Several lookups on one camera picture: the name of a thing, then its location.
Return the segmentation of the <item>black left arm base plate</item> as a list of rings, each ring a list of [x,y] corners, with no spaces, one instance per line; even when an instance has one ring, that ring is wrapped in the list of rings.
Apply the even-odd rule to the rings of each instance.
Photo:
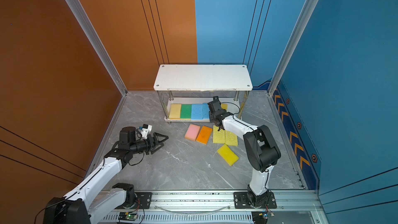
[[[150,209],[152,192],[136,192],[136,201],[139,204],[139,209]]]

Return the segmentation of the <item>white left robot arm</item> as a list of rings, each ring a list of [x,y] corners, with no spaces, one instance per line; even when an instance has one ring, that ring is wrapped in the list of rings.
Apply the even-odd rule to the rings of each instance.
[[[119,220],[133,220],[149,208],[151,194],[139,195],[133,184],[117,183],[106,196],[97,199],[103,188],[136,154],[152,155],[164,146],[167,135],[152,133],[152,126],[124,127],[119,140],[99,166],[62,198],[53,198],[43,209],[45,224],[97,224],[115,208],[123,209]]]

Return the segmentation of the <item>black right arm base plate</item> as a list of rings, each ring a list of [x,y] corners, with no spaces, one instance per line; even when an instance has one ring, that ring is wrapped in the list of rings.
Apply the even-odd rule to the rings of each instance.
[[[273,192],[266,191],[260,196],[255,196],[251,192],[235,192],[234,204],[236,209],[261,208],[276,209],[277,203]]]

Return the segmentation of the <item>blue sponge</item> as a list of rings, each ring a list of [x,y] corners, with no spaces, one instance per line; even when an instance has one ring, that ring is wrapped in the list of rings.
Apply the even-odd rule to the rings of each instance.
[[[202,104],[203,119],[209,120],[209,106],[207,103]]]
[[[191,120],[203,120],[203,104],[192,104]]]

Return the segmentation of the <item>pale yellow sponge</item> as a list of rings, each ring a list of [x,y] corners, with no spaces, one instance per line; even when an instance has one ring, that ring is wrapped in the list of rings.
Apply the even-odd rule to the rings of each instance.
[[[180,119],[181,116],[181,104],[171,104],[170,112],[169,112],[169,119]]]

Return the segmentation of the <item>green sponge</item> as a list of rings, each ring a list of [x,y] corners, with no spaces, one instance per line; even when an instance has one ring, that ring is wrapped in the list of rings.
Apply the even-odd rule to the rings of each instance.
[[[180,111],[180,119],[187,120],[191,119],[192,114],[192,105],[191,104],[182,104]]]

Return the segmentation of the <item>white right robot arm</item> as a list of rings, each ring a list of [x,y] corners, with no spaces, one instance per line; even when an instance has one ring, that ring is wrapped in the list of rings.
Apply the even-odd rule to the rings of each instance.
[[[282,155],[269,127],[251,125],[235,118],[233,113],[221,107],[217,96],[207,105],[209,119],[218,131],[229,131],[244,141],[246,155],[253,168],[246,204],[253,208],[276,209],[276,199],[268,184],[271,172]]]

